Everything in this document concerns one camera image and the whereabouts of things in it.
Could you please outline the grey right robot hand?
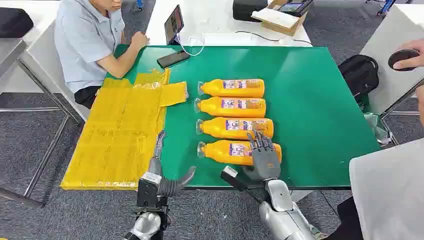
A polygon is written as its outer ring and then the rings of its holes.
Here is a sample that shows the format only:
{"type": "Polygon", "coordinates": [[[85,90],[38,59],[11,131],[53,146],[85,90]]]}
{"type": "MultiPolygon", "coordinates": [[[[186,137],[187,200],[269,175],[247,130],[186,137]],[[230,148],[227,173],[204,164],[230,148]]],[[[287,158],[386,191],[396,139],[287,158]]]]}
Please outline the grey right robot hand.
{"type": "Polygon", "coordinates": [[[272,140],[260,131],[253,130],[253,135],[247,134],[252,165],[243,166],[243,172],[256,182],[278,179],[281,174],[279,156],[272,140]]]}

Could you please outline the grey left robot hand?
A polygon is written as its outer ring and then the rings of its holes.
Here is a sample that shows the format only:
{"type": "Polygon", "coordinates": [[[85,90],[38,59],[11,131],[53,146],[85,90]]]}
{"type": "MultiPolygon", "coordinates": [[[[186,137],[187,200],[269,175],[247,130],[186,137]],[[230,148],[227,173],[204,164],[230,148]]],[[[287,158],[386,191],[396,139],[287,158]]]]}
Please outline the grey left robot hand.
{"type": "Polygon", "coordinates": [[[154,175],[154,182],[158,185],[157,194],[159,196],[173,197],[194,178],[197,167],[191,166],[183,177],[176,180],[169,180],[164,177],[161,156],[165,136],[166,133],[164,129],[158,133],[153,156],[149,161],[147,172],[154,175]]]}

